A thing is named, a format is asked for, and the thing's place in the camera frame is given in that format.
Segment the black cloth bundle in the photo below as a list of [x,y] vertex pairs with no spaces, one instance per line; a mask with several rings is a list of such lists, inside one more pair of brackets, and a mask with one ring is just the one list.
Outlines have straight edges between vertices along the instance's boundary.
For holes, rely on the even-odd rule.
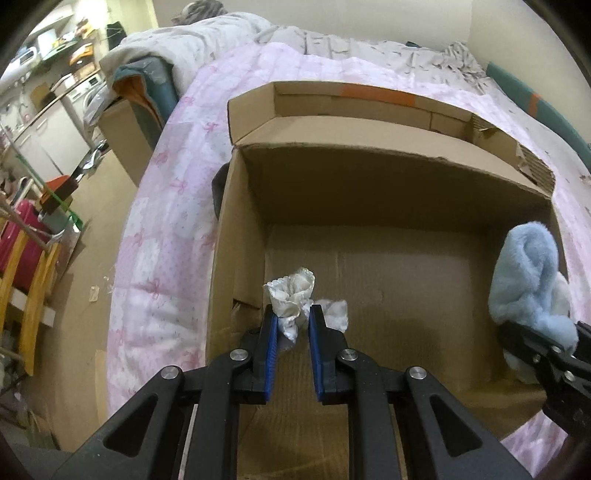
[[213,210],[215,218],[218,219],[221,214],[221,205],[223,200],[223,194],[228,179],[229,163],[224,163],[221,168],[218,169],[211,181],[211,194],[213,201]]

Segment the pink patterned quilt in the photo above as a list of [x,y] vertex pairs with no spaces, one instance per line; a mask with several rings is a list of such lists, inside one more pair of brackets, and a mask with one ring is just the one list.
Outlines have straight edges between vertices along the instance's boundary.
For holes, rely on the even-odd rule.
[[[211,181],[232,157],[228,102],[276,82],[327,82],[404,92],[467,111],[465,140],[551,191],[560,267],[572,315],[590,318],[590,189],[577,154],[553,134],[550,150],[489,95],[418,82],[359,59],[304,55],[280,43],[245,45],[200,68],[177,103],[131,204],[116,264],[108,331],[109,406],[119,408],[161,367],[185,370],[206,354],[217,240]],[[532,474],[560,477],[567,434],[541,410],[542,392],[518,382],[504,358],[495,435]]]

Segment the yellow wooden chair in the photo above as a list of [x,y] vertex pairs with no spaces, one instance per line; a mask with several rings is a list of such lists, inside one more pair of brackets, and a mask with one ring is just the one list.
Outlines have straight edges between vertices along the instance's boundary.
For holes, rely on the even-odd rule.
[[[4,329],[7,306],[14,290],[13,280],[28,240],[27,234],[20,231],[1,278],[1,329]],[[17,351],[1,348],[1,353],[20,362],[24,372],[30,377],[34,375],[37,333],[43,316],[45,299],[55,277],[60,250],[61,245],[56,243],[49,248],[48,253],[44,252],[40,255],[25,301]]]

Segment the grey tabby cat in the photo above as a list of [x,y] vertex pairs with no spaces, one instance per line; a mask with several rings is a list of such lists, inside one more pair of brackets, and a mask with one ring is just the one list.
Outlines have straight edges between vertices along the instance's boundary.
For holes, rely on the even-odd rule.
[[190,25],[226,13],[221,1],[198,0],[187,4],[179,14],[171,19],[171,22],[174,26]]

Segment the white sock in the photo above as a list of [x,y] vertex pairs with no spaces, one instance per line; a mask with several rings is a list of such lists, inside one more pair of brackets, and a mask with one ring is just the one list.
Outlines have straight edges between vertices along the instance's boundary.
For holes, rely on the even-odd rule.
[[346,300],[318,299],[315,301],[322,309],[325,326],[329,329],[345,333],[349,328],[349,308]]

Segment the white washing machine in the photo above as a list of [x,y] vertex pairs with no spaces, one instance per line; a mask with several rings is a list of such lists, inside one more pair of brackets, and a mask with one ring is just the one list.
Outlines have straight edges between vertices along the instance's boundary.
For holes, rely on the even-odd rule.
[[93,144],[93,138],[92,133],[88,133],[84,127],[84,114],[92,99],[105,85],[102,74],[93,73],[69,86],[60,100],[74,126],[88,145]]

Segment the white kitchen cabinet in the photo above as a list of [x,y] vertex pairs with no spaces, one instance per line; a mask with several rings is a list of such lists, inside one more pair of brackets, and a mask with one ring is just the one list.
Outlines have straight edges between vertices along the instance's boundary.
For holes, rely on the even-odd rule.
[[45,182],[71,175],[90,151],[61,102],[40,115],[15,144]]

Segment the green handled mop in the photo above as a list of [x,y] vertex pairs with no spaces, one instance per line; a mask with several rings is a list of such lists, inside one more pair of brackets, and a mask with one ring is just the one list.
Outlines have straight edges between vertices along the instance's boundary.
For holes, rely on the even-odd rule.
[[66,199],[78,188],[78,183],[72,176],[62,175],[52,179],[49,183],[42,179],[39,173],[33,168],[27,158],[23,155],[21,150],[17,147],[11,135],[7,132],[4,125],[1,125],[1,133],[6,137],[9,146],[14,150],[17,161],[23,166],[27,173],[32,177],[33,181],[41,188],[41,207],[48,213],[50,208],[61,207],[65,210],[69,222],[77,233],[81,233],[84,229],[84,222],[80,216],[72,209],[71,206],[66,205]]

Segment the open cardboard box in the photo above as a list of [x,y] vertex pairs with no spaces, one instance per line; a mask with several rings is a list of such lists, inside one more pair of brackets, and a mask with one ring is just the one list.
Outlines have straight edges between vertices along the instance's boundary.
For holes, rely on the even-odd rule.
[[504,361],[488,293],[504,233],[552,221],[551,191],[465,140],[467,111],[404,92],[276,82],[228,102],[232,145],[209,294],[211,386],[259,320],[266,281],[304,267],[345,300],[353,384],[322,405],[311,346],[280,357],[273,393],[204,394],[189,479],[524,479],[496,439]]

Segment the light blue fluffy sock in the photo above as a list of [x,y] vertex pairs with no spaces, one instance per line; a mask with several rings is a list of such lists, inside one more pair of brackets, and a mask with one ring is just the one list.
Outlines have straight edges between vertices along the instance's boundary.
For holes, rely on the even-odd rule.
[[570,317],[568,281],[558,270],[557,243],[540,222],[512,228],[497,259],[488,299],[497,325],[512,322],[551,339],[573,353],[579,336]]

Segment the brown cardboard bedside box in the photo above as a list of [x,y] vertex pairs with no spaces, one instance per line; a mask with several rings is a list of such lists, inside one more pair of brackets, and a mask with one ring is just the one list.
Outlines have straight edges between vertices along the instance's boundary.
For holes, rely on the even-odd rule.
[[98,128],[128,177],[138,187],[153,148],[140,129],[131,104],[123,99],[115,101],[101,114]]

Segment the grey white blanket pile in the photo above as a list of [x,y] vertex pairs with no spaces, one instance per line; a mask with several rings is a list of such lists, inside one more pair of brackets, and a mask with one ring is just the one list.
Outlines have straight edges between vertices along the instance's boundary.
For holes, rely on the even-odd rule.
[[259,15],[233,12],[191,25],[136,32],[109,51],[100,60],[100,68],[112,81],[118,67],[144,57],[157,57],[171,66],[173,85],[182,96],[202,66],[253,42],[270,27],[270,21]]

